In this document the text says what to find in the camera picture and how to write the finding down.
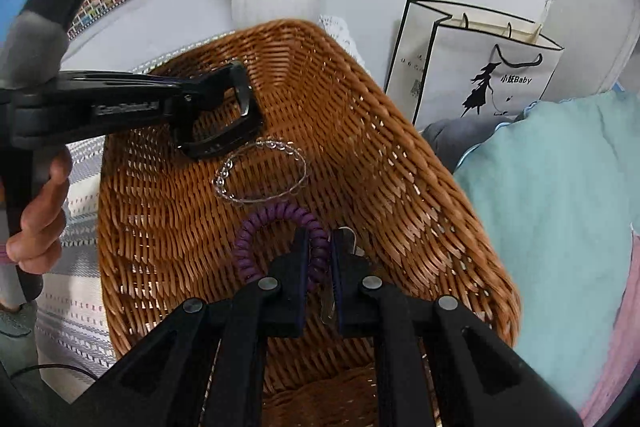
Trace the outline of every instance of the wicker basket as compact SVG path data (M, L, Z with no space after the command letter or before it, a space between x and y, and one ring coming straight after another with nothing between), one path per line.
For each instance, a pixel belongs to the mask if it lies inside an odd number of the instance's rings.
M465 195L362 68L315 25L277 21L194 49L154 73L194 76L232 59L248 68L264 136L290 140L306 157L308 185L294 199L325 229L351 227L383 276L404 292L454 295L513 345L516 288ZM200 119L199 129L224 124L234 111L226 100ZM286 184L295 173L284 162L256 161L238 179ZM216 197L212 179L220 164L186 162L164 126L108 137L98 249L118 355L186 298L215 301L238 290L230 251L249 209ZM291 239L286 223L262 232L261 266ZM319 296L310 295L302 339L270 340L265 425L374 421L372 348L365 339L337 338L319 320L319 306ZM318 383L328 378L335 378L331 386Z

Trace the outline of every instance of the pink sleeve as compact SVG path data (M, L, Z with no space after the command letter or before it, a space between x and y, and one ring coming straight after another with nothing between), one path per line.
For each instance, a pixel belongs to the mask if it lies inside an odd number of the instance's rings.
M618 397L640 361L640 236L634 235L625 294L600 381L582 410L584 427L593 427Z

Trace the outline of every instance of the finger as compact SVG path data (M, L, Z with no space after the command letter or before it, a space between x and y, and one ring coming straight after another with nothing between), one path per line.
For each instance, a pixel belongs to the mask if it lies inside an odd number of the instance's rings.
M53 161L51 162L51 166L49 168L51 181L56 185L60 185L65 182L68 180L69 174L71 174L72 167L73 162L71 160L71 153L69 152L69 149L65 147L55 158L53 158Z
M53 265L60 259L62 255L62 245L60 240L55 240L47 251L35 259L20 261L18 266L22 271L42 275L53 268Z
M60 237L65 225L65 213L59 210L53 222L38 233L23 230L10 237L6 242L7 256L14 263L41 256Z
M22 211L21 229L34 235L53 223L65 203L68 190L68 180L61 184L53 179L45 183L35 199Z

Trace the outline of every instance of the screw head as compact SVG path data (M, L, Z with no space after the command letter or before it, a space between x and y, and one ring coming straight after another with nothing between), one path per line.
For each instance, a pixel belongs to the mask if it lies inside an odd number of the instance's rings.
M203 303L200 299L187 299L182 304L182 309L187 313L198 313L202 309Z
M378 290L382 287L382 279L380 279L380 277L376 277L375 275L369 275L362 280L362 285L367 290Z
M278 280L275 277L263 277L258 281L258 287L261 290L274 290L278 287Z
M438 306L443 310L452 311L458 307L458 300L451 295L443 295L438 299Z

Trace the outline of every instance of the white paper bag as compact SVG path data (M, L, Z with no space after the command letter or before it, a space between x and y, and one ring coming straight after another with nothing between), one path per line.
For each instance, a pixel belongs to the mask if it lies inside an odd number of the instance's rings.
M516 116L540 99L562 51L514 15L408 0L385 92L420 131L443 118Z

